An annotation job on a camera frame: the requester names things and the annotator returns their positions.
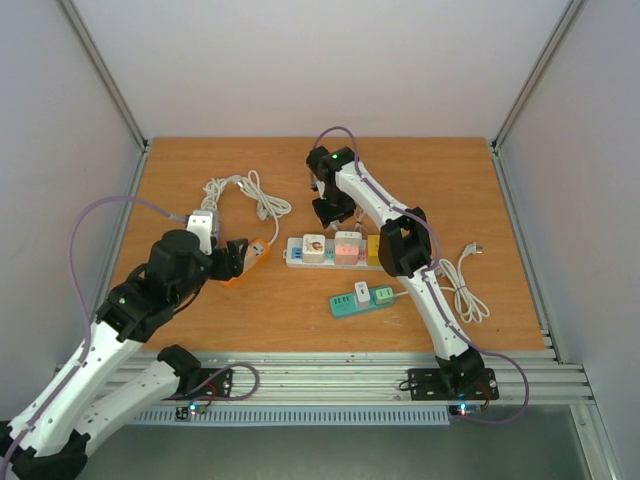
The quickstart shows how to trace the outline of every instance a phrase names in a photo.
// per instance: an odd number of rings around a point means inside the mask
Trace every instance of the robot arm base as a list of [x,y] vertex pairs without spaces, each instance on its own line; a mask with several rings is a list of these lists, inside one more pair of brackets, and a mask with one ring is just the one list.
[[480,353],[471,347],[448,360],[436,356],[436,362],[440,366],[440,380],[452,398],[467,391],[485,369]]

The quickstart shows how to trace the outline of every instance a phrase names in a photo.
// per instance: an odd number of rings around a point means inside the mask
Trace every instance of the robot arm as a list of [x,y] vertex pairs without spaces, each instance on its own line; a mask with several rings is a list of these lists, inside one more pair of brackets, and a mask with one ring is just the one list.
[[389,275],[398,277],[416,304],[433,340],[441,379],[454,397],[473,385],[484,362],[456,335],[462,329],[429,268],[429,234],[416,221],[426,222],[426,216],[420,208],[409,209],[392,197],[355,160],[354,152],[346,147],[329,152],[320,146],[309,153],[307,166],[319,180],[321,195],[312,202],[314,211],[325,228],[353,215],[356,204],[371,217],[380,229],[380,264]]
[[207,280],[229,280],[242,273],[247,240],[215,248],[214,228],[210,212],[196,211],[186,230],[165,233],[151,248],[148,262],[114,287],[98,308],[84,362],[79,362],[81,344],[31,405],[8,424],[0,424],[0,456],[11,457],[19,478],[76,478],[87,455],[128,419],[176,390],[187,393],[195,386],[200,364],[175,345],[163,350],[137,379],[91,403],[109,375]]

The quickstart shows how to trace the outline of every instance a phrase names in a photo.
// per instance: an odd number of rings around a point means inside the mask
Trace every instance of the wooden tabletop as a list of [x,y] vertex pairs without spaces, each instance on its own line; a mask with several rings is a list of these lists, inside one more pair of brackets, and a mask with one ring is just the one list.
[[[159,138],[153,141],[138,196],[186,214],[200,207],[211,177],[260,174],[266,193],[282,197],[293,211],[281,219],[271,257],[230,289],[208,282],[197,301],[159,329],[150,350],[179,343],[191,351],[433,351],[420,315],[408,296],[388,309],[334,320],[328,300],[357,281],[369,286],[399,283],[384,272],[288,268],[282,258],[288,237],[325,233],[311,208],[305,159],[309,138]],[[343,138],[323,142],[329,149]],[[484,253],[464,263],[472,291],[491,309],[482,324],[463,325],[489,350],[544,349],[527,282],[495,171],[484,139],[362,138],[367,169],[405,204],[426,212],[454,263],[472,241]],[[230,185],[219,210],[223,240],[273,235],[256,202]],[[353,220],[345,222],[345,229]],[[144,207],[133,209],[114,284],[147,260],[151,245],[176,224]]]

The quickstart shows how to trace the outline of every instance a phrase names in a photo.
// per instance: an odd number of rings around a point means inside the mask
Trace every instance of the white wall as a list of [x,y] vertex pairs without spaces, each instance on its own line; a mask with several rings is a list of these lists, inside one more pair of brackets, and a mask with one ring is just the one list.
[[[123,193],[137,148],[56,2],[0,6],[0,419],[35,398],[80,335],[65,245],[73,217]],[[88,219],[76,264],[93,297],[115,209]]]
[[494,137],[566,0],[76,0],[147,137]]
[[507,140],[525,232],[570,360],[638,478],[640,3],[590,0]]

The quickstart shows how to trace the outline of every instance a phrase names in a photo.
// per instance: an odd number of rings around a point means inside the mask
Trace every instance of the white power cord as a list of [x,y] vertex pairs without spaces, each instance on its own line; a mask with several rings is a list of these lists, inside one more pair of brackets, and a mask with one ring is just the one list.
[[440,259],[440,263],[436,268],[436,275],[447,277],[453,287],[440,287],[441,290],[453,292],[453,306],[460,315],[460,319],[465,323],[482,323],[486,317],[491,315],[489,307],[476,297],[464,281],[462,276],[462,261],[469,255],[482,253],[482,247],[476,242],[470,243],[462,251],[462,255],[458,260],[458,267],[455,268],[446,258]]
[[276,241],[276,238],[278,238],[278,234],[280,233],[278,218],[291,212],[291,204],[282,198],[264,193],[260,188],[260,176],[258,175],[258,172],[251,170],[246,177],[241,175],[231,175],[227,178],[212,178],[203,189],[207,195],[204,200],[202,200],[200,208],[202,210],[217,211],[220,196],[229,183],[235,183],[240,187],[240,191],[242,193],[258,202],[258,205],[256,206],[256,214],[260,220],[264,221],[267,217],[273,218],[273,221],[276,224],[276,230],[273,234],[273,238],[269,240],[269,245],[273,245],[273,242]]

